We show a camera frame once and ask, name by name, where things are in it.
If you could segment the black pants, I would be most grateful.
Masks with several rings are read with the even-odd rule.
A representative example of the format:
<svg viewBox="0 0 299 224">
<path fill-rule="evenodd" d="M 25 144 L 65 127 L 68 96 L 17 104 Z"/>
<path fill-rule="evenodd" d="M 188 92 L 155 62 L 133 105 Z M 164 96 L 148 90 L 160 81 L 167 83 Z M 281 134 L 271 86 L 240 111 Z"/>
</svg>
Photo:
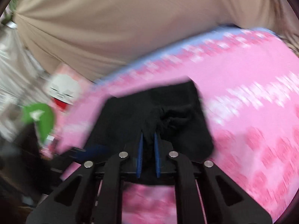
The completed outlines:
<svg viewBox="0 0 299 224">
<path fill-rule="evenodd" d="M 86 149 L 101 148 L 102 160 L 128 152 L 133 173 L 144 185 L 158 185 L 170 151 L 202 162 L 214 150 L 200 96 L 192 81 L 109 98 Z"/>
</svg>

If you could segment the green plush cushion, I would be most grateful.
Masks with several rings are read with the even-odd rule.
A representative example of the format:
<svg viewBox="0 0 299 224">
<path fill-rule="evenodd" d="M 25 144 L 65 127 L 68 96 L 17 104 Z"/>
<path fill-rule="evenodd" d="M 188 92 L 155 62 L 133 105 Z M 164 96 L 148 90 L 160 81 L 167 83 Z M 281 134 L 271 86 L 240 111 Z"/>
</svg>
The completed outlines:
<svg viewBox="0 0 299 224">
<path fill-rule="evenodd" d="M 39 143 L 44 146 L 54 128 L 55 113 L 46 103 L 33 103 L 22 108 L 22 121 L 25 124 L 34 123 Z"/>
</svg>

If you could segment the bunny face pillow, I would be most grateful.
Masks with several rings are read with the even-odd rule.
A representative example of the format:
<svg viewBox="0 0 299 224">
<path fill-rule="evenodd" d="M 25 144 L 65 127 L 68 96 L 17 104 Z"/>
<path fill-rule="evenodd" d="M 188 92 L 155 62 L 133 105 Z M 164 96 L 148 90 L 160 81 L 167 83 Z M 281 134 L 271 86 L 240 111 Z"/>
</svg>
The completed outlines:
<svg viewBox="0 0 299 224">
<path fill-rule="evenodd" d="M 65 111 L 93 86 L 86 79 L 66 64 L 60 64 L 45 85 L 45 91 L 51 101 L 60 110 Z"/>
</svg>

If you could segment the silver curtain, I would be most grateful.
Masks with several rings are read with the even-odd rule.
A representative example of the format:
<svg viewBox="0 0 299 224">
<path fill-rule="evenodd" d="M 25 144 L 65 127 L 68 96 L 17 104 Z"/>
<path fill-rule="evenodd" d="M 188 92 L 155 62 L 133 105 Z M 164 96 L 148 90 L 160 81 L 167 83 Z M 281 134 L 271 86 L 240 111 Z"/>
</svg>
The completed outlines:
<svg viewBox="0 0 299 224">
<path fill-rule="evenodd" d="M 22 107 L 46 103 L 49 75 L 22 44 L 18 30 L 1 27 L 1 137 L 13 141 L 23 127 Z"/>
</svg>

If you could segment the pink rose bed sheet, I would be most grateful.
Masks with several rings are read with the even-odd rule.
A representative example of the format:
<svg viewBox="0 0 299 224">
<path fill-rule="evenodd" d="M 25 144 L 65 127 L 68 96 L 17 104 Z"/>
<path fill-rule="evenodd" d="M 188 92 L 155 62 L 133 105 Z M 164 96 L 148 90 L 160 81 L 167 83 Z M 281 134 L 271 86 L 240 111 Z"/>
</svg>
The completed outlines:
<svg viewBox="0 0 299 224">
<path fill-rule="evenodd" d="M 218 28 L 96 81 L 58 119 L 54 151 L 81 148 L 110 96 L 187 78 L 215 138 L 212 160 L 280 220 L 298 191 L 298 48 L 264 28 Z"/>
</svg>

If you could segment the beige fabric cover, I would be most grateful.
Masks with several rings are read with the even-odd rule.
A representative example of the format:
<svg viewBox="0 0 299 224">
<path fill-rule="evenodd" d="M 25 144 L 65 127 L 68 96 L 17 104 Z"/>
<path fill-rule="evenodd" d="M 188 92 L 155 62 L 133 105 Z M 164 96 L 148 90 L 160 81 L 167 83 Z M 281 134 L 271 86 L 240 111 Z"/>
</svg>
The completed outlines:
<svg viewBox="0 0 299 224">
<path fill-rule="evenodd" d="M 14 20 L 46 71 L 94 80 L 218 25 L 276 31 L 278 17 L 276 0 L 19 0 Z"/>
</svg>

